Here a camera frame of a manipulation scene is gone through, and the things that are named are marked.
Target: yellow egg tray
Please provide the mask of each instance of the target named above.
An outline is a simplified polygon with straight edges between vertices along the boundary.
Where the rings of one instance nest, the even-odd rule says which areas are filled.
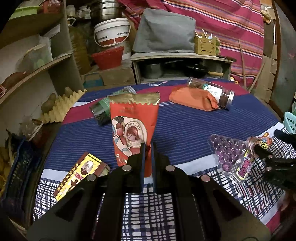
[[[79,90],[78,93],[73,92],[73,95],[70,97],[66,97],[65,95],[58,96],[52,110],[48,113],[42,113],[39,119],[44,124],[49,122],[62,122],[70,108],[75,104],[76,101],[79,100],[81,96],[84,95],[85,92],[86,90],[83,92]]]

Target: plaid fabric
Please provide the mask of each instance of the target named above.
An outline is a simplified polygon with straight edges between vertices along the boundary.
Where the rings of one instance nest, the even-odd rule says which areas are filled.
[[[292,145],[274,138],[270,152],[277,158],[296,158]],[[255,217],[261,219],[277,202],[284,191],[263,181],[264,161],[257,159],[242,185],[219,173],[218,167],[193,174],[207,174],[238,200]],[[59,182],[42,178],[37,188],[34,218],[40,218],[55,203],[53,192]],[[144,186],[141,195],[127,194],[123,214],[122,240],[175,240],[175,222],[170,194],[156,195],[152,184]]]

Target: red plastic basket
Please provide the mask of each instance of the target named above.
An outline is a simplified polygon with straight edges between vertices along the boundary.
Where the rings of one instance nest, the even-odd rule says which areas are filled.
[[[108,49],[91,55],[101,70],[115,68],[121,65],[124,47]]]

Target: orange package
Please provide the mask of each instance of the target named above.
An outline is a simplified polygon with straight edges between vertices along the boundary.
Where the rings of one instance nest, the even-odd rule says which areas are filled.
[[[159,93],[109,96],[113,143],[118,166],[140,153],[141,143],[150,145],[156,126]],[[145,160],[145,177],[152,173],[151,156]]]
[[[169,96],[169,100],[205,111],[219,108],[216,98],[209,91],[198,88],[175,87]]]

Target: table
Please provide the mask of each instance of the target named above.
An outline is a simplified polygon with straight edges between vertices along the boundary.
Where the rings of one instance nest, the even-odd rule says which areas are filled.
[[[249,136],[257,136],[266,131],[272,136],[275,129],[284,130],[283,125],[259,100],[240,86],[221,80],[215,83],[235,91],[230,111],[205,112],[170,102],[168,96],[172,88],[186,84],[186,80],[133,87],[137,93],[160,92],[157,125],[152,139],[158,151],[167,155],[172,165],[177,165],[189,175],[207,173],[267,224],[277,211],[284,191],[262,180],[264,163],[261,160],[256,161],[244,185],[238,186],[229,177],[220,175],[208,138],[211,134],[220,134],[246,140]],[[39,181],[34,219],[42,216],[56,203],[53,192],[85,151],[106,162],[110,168],[117,167],[111,124],[99,127],[92,118],[89,106],[118,89],[86,93],[67,113]],[[285,147],[286,150],[278,152],[278,145],[283,143],[280,140],[274,143],[272,152],[276,157],[296,157],[290,145]],[[151,182],[150,177],[145,179],[143,195],[126,196],[123,240],[175,238],[170,194],[154,194]]]

